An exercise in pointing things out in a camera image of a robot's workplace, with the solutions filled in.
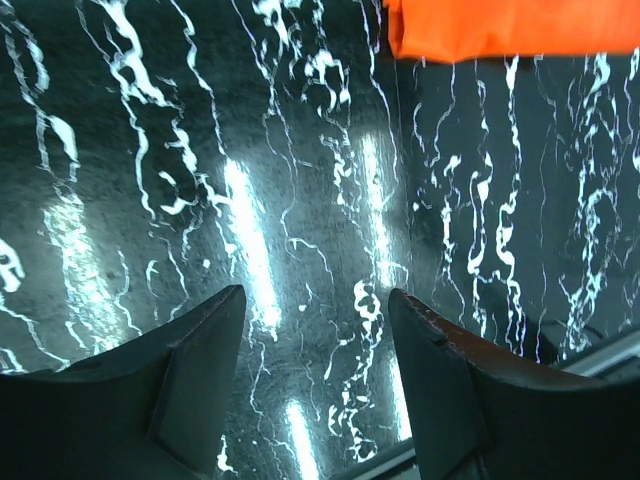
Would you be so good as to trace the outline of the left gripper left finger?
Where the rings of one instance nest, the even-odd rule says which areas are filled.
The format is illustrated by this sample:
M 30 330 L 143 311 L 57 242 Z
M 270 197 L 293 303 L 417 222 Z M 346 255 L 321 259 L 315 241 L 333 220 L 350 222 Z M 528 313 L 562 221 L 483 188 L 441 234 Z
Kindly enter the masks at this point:
M 5 479 L 209 479 L 246 313 L 230 285 L 61 371 L 1 379 Z

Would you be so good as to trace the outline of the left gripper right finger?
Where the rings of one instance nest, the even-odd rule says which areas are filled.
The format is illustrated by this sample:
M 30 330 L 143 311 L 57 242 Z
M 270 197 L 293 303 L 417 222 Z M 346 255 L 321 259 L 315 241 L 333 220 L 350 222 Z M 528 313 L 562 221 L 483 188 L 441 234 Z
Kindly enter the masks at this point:
M 395 289 L 388 301 L 424 479 L 635 479 L 639 381 L 539 364 Z

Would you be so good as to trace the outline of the orange t shirt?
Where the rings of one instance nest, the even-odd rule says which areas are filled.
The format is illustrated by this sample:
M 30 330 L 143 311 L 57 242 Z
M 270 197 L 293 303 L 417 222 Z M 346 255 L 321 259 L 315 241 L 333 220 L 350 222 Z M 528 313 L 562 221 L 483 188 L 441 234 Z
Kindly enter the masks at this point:
M 456 63 L 501 56 L 626 54 L 639 46 L 637 1 L 385 1 L 397 58 Z

